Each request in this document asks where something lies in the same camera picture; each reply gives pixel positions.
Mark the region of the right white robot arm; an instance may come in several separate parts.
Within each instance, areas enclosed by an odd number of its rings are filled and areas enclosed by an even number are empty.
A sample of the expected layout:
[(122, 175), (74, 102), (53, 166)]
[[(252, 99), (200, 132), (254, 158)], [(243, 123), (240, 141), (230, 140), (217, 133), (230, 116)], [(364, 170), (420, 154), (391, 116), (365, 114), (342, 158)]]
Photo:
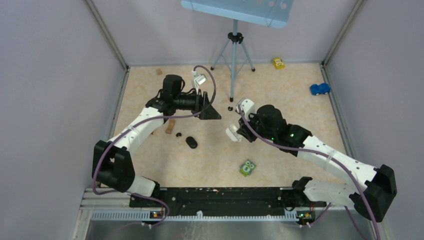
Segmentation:
[(394, 170), (356, 160), (321, 141), (300, 125), (287, 123), (279, 109), (271, 104), (258, 110), (249, 99), (236, 107), (240, 114), (236, 131), (250, 143), (261, 140), (294, 157), (309, 161), (342, 180), (331, 183), (302, 177), (295, 181), (293, 200), (299, 206), (310, 202), (329, 202), (353, 207), (364, 218), (383, 221), (394, 198), (397, 184)]

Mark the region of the white earbud charging case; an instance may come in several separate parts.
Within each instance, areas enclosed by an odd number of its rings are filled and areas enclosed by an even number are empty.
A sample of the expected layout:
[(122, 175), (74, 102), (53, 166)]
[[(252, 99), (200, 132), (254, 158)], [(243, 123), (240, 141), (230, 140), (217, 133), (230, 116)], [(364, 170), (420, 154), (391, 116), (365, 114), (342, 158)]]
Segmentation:
[(239, 143), (242, 141), (243, 136), (237, 133), (237, 130), (238, 128), (234, 124), (230, 124), (226, 128), (225, 133), (231, 141)]

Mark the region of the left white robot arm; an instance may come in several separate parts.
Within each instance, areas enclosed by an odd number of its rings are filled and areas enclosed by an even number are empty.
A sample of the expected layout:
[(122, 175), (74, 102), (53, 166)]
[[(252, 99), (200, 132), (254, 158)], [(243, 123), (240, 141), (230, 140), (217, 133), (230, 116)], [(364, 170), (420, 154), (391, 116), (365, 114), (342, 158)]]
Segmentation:
[(212, 99), (199, 86), (207, 80), (204, 74), (193, 74), (192, 89), (183, 91), (185, 82), (179, 75), (168, 74), (162, 88), (150, 99), (142, 111), (122, 132), (108, 141), (100, 140), (94, 146), (92, 179), (121, 193), (141, 195), (149, 207), (160, 202), (159, 184), (135, 173), (132, 154), (157, 128), (167, 120), (177, 119), (177, 110), (190, 111), (200, 120), (220, 120)]

